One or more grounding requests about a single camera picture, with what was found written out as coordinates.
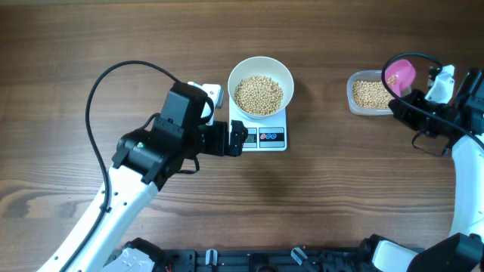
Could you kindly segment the pink plastic measuring scoop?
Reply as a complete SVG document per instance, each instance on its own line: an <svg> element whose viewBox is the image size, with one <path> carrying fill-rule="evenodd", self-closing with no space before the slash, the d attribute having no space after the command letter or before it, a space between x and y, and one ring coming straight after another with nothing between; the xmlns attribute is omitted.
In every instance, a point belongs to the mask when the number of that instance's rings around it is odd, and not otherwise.
<svg viewBox="0 0 484 272"><path fill-rule="evenodd" d="M396 75L396 84L388 86L393 93L399 97L411 92L410 87L416 77L416 70L413 65L406 59L392 62L384 72L384 82L391 76Z"/></svg>

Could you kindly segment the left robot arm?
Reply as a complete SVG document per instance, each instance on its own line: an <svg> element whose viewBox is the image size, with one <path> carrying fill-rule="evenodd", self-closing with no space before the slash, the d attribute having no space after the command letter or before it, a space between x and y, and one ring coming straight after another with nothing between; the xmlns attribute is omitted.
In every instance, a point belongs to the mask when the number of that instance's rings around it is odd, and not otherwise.
<svg viewBox="0 0 484 272"><path fill-rule="evenodd" d="M160 113L122 136L107 180L42 271L100 271L110 253L166 181L197 155L239 156L247 129L241 121L214 120L221 85L175 83Z"/></svg>

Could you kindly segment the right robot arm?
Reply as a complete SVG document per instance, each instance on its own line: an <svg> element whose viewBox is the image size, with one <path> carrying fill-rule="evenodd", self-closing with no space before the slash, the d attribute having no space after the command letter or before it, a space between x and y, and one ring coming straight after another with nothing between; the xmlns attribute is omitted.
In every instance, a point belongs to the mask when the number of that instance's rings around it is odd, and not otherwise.
<svg viewBox="0 0 484 272"><path fill-rule="evenodd" d="M396 94L389 107L396 119L435 138L448 138L455 166L454 215L448 238L422 252L376 234L364 239L352 262L357 271L472 271L483 268L483 71L472 68L454 88L453 66L429 71L430 90L403 96L414 67L382 71Z"/></svg>

